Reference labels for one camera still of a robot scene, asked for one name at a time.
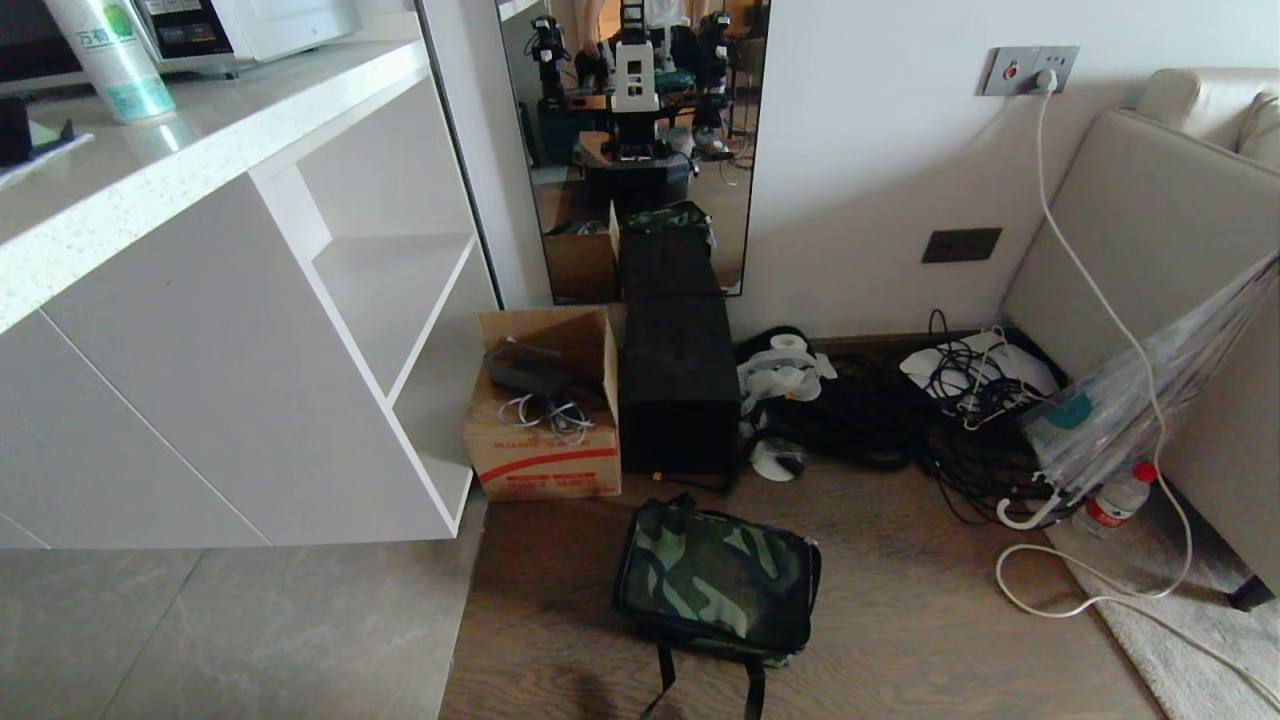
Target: wall outlet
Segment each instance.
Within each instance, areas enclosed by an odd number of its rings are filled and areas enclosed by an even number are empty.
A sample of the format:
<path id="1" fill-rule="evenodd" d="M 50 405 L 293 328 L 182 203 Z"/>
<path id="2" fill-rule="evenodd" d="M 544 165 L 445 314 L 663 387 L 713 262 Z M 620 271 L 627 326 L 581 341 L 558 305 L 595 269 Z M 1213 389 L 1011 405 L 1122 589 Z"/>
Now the wall outlet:
<path id="1" fill-rule="evenodd" d="M 1053 69 L 1057 73 L 1057 91 L 1066 90 L 1071 76 L 1078 45 L 1044 45 L 1036 47 L 997 47 L 982 95 L 1039 95 L 1036 73 Z"/>
<path id="2" fill-rule="evenodd" d="M 922 263 L 968 263 L 991 258 L 1002 228 L 933 231 Z"/>

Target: spray can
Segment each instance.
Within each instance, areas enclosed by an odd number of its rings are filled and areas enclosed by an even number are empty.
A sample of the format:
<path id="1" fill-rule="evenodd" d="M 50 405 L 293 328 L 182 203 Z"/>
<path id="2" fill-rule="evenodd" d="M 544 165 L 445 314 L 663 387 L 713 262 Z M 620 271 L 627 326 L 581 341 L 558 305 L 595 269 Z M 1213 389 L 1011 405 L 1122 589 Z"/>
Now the spray can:
<path id="1" fill-rule="evenodd" d="M 111 115 L 133 123 L 174 110 L 131 0 L 45 0 Z"/>

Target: white power cord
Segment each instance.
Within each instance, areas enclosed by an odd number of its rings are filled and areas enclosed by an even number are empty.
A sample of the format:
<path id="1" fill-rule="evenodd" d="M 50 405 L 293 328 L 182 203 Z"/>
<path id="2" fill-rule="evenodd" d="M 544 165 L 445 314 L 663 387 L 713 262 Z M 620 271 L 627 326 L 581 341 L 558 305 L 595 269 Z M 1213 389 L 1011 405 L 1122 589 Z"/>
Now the white power cord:
<path id="1" fill-rule="evenodd" d="M 586 432 L 589 428 L 595 427 L 595 423 L 588 419 L 586 413 L 582 407 L 568 400 L 561 406 L 549 406 L 544 413 L 536 418 L 529 418 L 527 407 L 529 401 L 534 400 L 532 393 L 517 397 L 515 400 L 508 400 L 500 407 L 498 407 L 498 421 L 511 428 L 532 428 L 541 424 L 544 420 L 550 427 L 552 433 L 556 434 L 556 439 L 561 441 L 563 445 L 582 445 L 586 439 Z M 518 419 L 512 419 L 507 416 L 507 410 L 515 407 Z"/>
<path id="2" fill-rule="evenodd" d="M 1065 552 L 1060 552 L 1057 550 L 1053 550 L 1051 547 L 1044 547 L 1041 544 L 1019 543 L 1006 548 L 1004 552 L 1000 553 L 1000 557 L 996 560 L 996 584 L 1000 585 L 1000 592 L 1005 593 L 1005 597 L 1007 597 L 1010 602 L 1012 602 L 1025 612 L 1029 612 L 1038 618 L 1050 618 L 1050 619 L 1074 618 L 1102 601 L 1123 605 L 1133 610 L 1134 612 L 1146 615 L 1156 624 L 1161 625 L 1170 633 L 1185 641 L 1192 647 L 1204 652 L 1204 655 L 1208 655 L 1210 657 L 1217 660 L 1222 665 L 1226 665 L 1231 670 L 1236 671 L 1242 678 L 1252 683 L 1254 688 L 1258 691 L 1258 693 L 1261 693 L 1265 698 L 1267 698 L 1267 701 L 1270 701 L 1272 705 L 1280 708 L 1280 693 L 1276 693 L 1276 691 L 1271 689 L 1261 678 L 1245 670 L 1243 666 L 1233 662 L 1222 653 L 1210 648 L 1204 643 L 1188 635 L 1183 630 L 1174 626 L 1172 623 L 1165 620 L 1164 618 L 1160 618 L 1158 615 L 1155 615 L 1153 612 L 1149 612 L 1148 610 L 1140 607 L 1135 602 L 1126 600 L 1126 598 L 1155 600 L 1166 597 L 1167 594 L 1172 593 L 1178 588 L 1178 585 L 1183 583 L 1183 580 L 1187 579 L 1187 573 L 1190 570 L 1192 566 L 1192 525 L 1187 520 L 1187 512 L 1184 512 L 1181 505 L 1178 503 L 1178 498 L 1175 498 L 1172 491 L 1169 489 L 1169 483 L 1165 482 L 1165 474 L 1160 471 L 1160 456 L 1165 448 L 1165 441 L 1169 434 L 1169 424 L 1165 419 L 1164 410 L 1160 407 L 1160 396 L 1156 391 L 1156 369 L 1151 363 L 1151 357 L 1147 355 L 1146 348 L 1142 347 L 1142 342 L 1139 342 L 1138 338 L 1134 337 L 1133 332 L 1129 331 L 1129 327 L 1125 325 L 1124 320 L 1120 319 L 1120 315 L 1116 314 L 1114 307 L 1111 307 L 1111 302 L 1108 302 L 1106 295 L 1102 293 L 1102 288 L 1098 287 L 1098 283 L 1094 282 L 1093 275 L 1091 275 L 1089 270 L 1085 269 L 1084 263 L 1080 261 L 1080 258 L 1075 254 L 1075 250 L 1071 247 L 1071 243 L 1069 243 L 1066 241 L 1066 237 L 1062 236 L 1061 228 L 1057 227 L 1057 220 L 1053 219 L 1053 213 L 1050 211 L 1048 193 L 1044 191 L 1044 147 L 1043 147 L 1044 113 L 1046 110 L 1048 110 L 1048 102 L 1050 99 L 1053 97 L 1053 91 L 1057 90 L 1057 73 L 1053 70 L 1043 70 L 1037 76 L 1036 83 L 1044 91 L 1044 101 L 1041 104 L 1039 120 L 1036 124 L 1036 173 L 1037 173 L 1037 179 L 1039 181 L 1038 184 L 1039 184 L 1041 210 L 1044 211 L 1044 220 L 1048 222 L 1048 227 L 1053 231 L 1053 236 L 1057 238 L 1059 243 L 1061 243 L 1062 250 L 1066 250 L 1066 254 L 1071 258 L 1071 261 L 1075 264 L 1076 269 L 1080 270 L 1080 274 L 1084 277 L 1084 281 L 1089 284 L 1089 288 L 1093 290 L 1093 293 L 1098 297 L 1098 301 L 1102 302 L 1102 307 L 1107 311 L 1107 315 L 1111 316 L 1111 320 L 1115 322 L 1116 327 L 1120 328 L 1120 332 L 1124 333 L 1129 343 L 1133 345 L 1133 347 L 1138 351 L 1138 357 L 1142 359 L 1142 365 L 1147 372 L 1147 392 L 1151 396 L 1151 409 L 1156 415 L 1156 423 L 1160 425 L 1160 433 L 1156 438 L 1156 450 L 1152 457 L 1152 462 L 1156 465 L 1156 479 L 1160 483 L 1160 489 L 1165 491 L 1165 496 L 1169 497 L 1169 502 L 1171 502 L 1174 510 L 1178 511 L 1178 519 L 1181 520 L 1183 523 L 1184 538 L 1187 541 L 1187 553 L 1183 559 L 1181 569 L 1178 571 L 1178 575 L 1174 578 L 1172 583 L 1169 584 L 1169 587 L 1161 589 L 1160 592 L 1139 592 L 1121 587 L 1121 584 L 1114 578 L 1107 577 L 1096 568 L 1092 568 L 1085 562 L 1082 562 L 1075 557 L 1066 555 Z M 1012 591 L 1009 589 L 1009 585 L 1005 584 L 1005 578 L 1002 574 L 1005 560 L 1007 560 L 1010 555 L 1021 550 L 1030 550 L 1030 551 L 1056 555 L 1057 557 L 1061 557 L 1068 562 L 1083 568 L 1089 574 L 1097 577 L 1103 583 L 1115 588 L 1119 592 L 1119 594 L 1124 597 L 1115 597 L 1110 594 L 1096 594 L 1091 596 L 1076 607 L 1064 612 L 1047 612 L 1044 610 L 1037 610 L 1024 603 L 1023 601 L 1018 600 L 1018 597 L 1014 596 Z"/>

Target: white speckled countertop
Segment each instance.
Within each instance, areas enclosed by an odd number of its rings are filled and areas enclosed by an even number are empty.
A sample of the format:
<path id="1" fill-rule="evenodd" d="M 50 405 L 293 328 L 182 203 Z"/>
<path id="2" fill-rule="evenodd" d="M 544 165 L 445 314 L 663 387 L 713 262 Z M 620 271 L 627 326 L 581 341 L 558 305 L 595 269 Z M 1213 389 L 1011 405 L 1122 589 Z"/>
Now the white speckled countertop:
<path id="1" fill-rule="evenodd" d="M 0 191 L 0 332 L 178 213 L 412 73 L 426 47 L 353 42 L 170 83 L 178 113 L 114 123 L 97 96 L 38 104 L 93 142 Z"/>

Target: beige sofa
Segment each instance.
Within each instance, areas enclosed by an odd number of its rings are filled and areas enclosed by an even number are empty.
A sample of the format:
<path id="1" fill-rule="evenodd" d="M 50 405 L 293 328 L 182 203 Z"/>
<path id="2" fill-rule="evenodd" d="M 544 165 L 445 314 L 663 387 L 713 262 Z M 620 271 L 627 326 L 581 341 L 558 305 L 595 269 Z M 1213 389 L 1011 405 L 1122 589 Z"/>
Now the beige sofa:
<path id="1" fill-rule="evenodd" d="M 1138 337 L 1280 245 L 1280 173 L 1234 152 L 1253 97 L 1277 90 L 1276 70 L 1161 70 L 1135 110 L 1103 113 L 1082 142 L 1053 214 Z M 1047 227 L 1004 311 L 1073 377 L 1126 346 Z M 1280 591 L 1280 299 L 1197 400 L 1164 469 Z"/>

